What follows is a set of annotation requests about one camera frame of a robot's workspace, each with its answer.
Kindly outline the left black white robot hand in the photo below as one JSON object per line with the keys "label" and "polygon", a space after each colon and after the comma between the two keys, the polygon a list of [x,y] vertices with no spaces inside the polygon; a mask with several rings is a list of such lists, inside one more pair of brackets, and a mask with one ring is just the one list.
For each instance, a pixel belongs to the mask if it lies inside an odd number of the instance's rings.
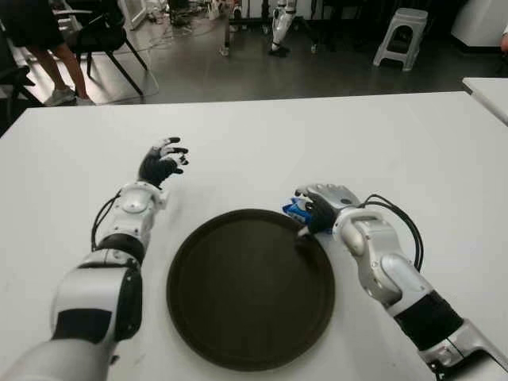
{"label": "left black white robot hand", "polygon": [[171,175],[181,175],[183,166],[189,164],[187,148],[179,147],[179,137],[168,137],[155,143],[141,161],[137,179],[160,188]]}

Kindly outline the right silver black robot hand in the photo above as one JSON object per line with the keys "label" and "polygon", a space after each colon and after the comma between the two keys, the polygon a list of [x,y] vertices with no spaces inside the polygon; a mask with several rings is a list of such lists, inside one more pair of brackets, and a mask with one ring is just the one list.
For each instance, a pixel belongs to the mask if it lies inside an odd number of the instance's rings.
{"label": "right silver black robot hand", "polygon": [[298,232],[298,237],[329,233],[343,209],[356,208],[359,199],[345,186],[313,183],[297,188],[297,198],[310,205],[310,221]]}

